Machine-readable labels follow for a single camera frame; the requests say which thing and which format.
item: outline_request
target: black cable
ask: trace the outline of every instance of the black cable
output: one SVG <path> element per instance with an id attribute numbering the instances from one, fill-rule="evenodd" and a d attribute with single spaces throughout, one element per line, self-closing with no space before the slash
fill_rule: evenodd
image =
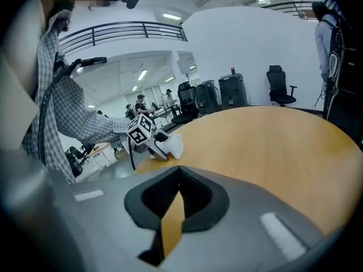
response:
<path id="1" fill-rule="evenodd" d="M 135 164 L 134 164 L 134 159 L 132 157 L 132 150 L 131 150 L 131 138 L 129 137 L 129 152 L 130 152 L 130 158 L 131 158 L 131 165 L 132 165 L 132 168 L 134 170 L 136 170 L 135 168 Z"/>
<path id="2" fill-rule="evenodd" d="M 43 164 L 45 164 L 45 149 L 44 149 L 44 129 L 45 129 L 45 119 L 47 118 L 47 111 L 50 100 L 52 98 L 52 93 L 57 83 L 65 76 L 67 72 L 69 72 L 72 68 L 75 68 L 76 64 L 72 63 L 69 66 L 64 67 L 54 78 L 53 82 L 45 91 L 43 96 L 43 100 L 40 105 L 40 114 L 39 114 L 39 128 L 38 128 L 38 158 L 41 160 Z"/>

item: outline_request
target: black office chair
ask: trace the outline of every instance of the black office chair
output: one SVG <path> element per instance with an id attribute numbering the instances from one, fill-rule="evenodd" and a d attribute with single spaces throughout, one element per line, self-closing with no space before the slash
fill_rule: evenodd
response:
<path id="1" fill-rule="evenodd" d="M 287 95 L 286 90 L 286 74 L 282 71 L 281 66 L 270 66 L 270 71 L 266 73 L 270 82 L 270 99 L 278 103 L 281 107 L 286 107 L 285 104 L 295 103 L 296 99 L 293 97 L 294 89 L 296 86 L 291 87 L 291 95 Z"/>
<path id="2" fill-rule="evenodd" d="M 67 157 L 69 166 L 72 170 L 74 177 L 79 176 L 83 171 L 81 164 L 77 162 L 75 155 L 73 154 L 73 152 L 70 151 L 70 149 L 65 152 L 65 155 Z"/>
<path id="3" fill-rule="evenodd" d="M 186 124 L 198 118 L 199 110 L 195 104 L 195 87 L 185 82 L 178 87 L 181 114 L 177 115 L 171 122 L 174 124 Z"/>
<path id="4" fill-rule="evenodd" d="M 77 150 L 73 146 L 69 147 L 69 151 L 78 160 L 81 160 L 80 165 L 83 165 L 85 163 L 85 161 L 88 159 L 87 155 L 89 153 L 91 153 L 91 151 L 93 150 L 93 147 L 95 145 L 94 144 L 87 143 L 87 142 L 81 142 L 81 143 L 83 144 L 82 147 L 81 147 L 81 149 L 83 150 L 82 152 L 80 152 L 79 150 Z"/>

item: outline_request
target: railing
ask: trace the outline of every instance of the railing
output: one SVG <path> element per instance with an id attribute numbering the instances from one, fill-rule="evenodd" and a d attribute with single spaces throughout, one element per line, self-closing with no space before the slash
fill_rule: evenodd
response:
<path id="1" fill-rule="evenodd" d="M 313 1 L 294 1 L 271 4 L 261 8 L 281 11 L 293 16 L 297 16 L 303 20 L 316 20 L 311 4 Z"/>
<path id="2" fill-rule="evenodd" d="M 96 25 L 60 39 L 64 54 L 101 43 L 130 38 L 158 38 L 188 41 L 182 27 L 163 23 L 132 21 Z"/>

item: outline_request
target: white cloth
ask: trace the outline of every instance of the white cloth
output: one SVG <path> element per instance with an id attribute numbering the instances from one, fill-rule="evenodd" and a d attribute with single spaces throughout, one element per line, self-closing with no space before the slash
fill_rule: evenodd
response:
<path id="1" fill-rule="evenodd" d="M 166 101 L 166 104 L 168 105 L 168 107 L 174 105 L 174 101 L 173 101 L 171 94 L 170 94 L 170 96 L 168 96 L 167 94 L 165 95 L 165 101 Z"/>
<path id="2" fill-rule="evenodd" d="M 331 14 L 325 14 L 323 20 L 328 20 L 333 25 L 336 25 L 336 19 Z M 320 70 L 323 77 L 325 77 L 325 74 L 328 71 L 328 56 L 330 53 L 332 31 L 333 29 L 324 22 L 319 22 L 315 27 L 315 42 L 316 47 L 318 48 Z"/>

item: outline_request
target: desk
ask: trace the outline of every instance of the desk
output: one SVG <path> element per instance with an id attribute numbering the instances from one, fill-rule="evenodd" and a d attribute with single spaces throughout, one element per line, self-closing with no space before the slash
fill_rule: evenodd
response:
<path id="1" fill-rule="evenodd" d="M 168 120 L 168 116 L 171 113 L 171 110 L 165 110 L 164 108 L 156 111 L 152 116 L 150 116 L 150 118 L 152 120 L 155 120 L 157 118 L 164 118 L 166 120 L 166 122 L 168 124 L 170 124 L 170 121 Z M 154 123 L 156 124 L 157 128 L 161 128 L 161 126 L 163 125 L 161 121 L 154 121 Z"/>
<path id="2" fill-rule="evenodd" d="M 187 165 L 248 181 L 300 211 L 324 235 L 349 220 L 360 197 L 362 152 L 315 115 L 281 107 L 236 108 L 201 117 L 175 133 L 183 136 L 181 158 L 145 159 L 138 174 Z M 184 216 L 182 207 L 178 194 L 164 228 Z M 167 241 L 163 237 L 165 247 L 175 244 Z"/>
<path id="3" fill-rule="evenodd" d="M 173 112 L 175 112 L 175 114 L 176 114 L 176 111 L 179 111 L 179 114 L 181 114 L 181 111 L 180 111 L 180 108 L 179 108 L 179 106 L 177 105 L 177 104 L 174 104 L 174 105 L 172 105 L 172 106 L 169 106 L 169 107 L 166 107 L 167 109 L 171 109 L 171 111 Z"/>
<path id="4" fill-rule="evenodd" d="M 109 143 L 98 143 L 93 147 L 93 150 L 90 152 L 90 154 L 88 155 L 88 157 L 96 163 L 96 165 L 99 167 L 99 169 L 101 170 L 103 168 L 103 166 L 101 166 L 97 160 L 95 160 L 95 156 L 102 154 L 105 158 L 106 158 L 106 162 L 109 163 L 109 160 L 107 158 L 107 156 L 105 155 L 105 153 L 103 153 L 103 151 L 110 146 Z"/>

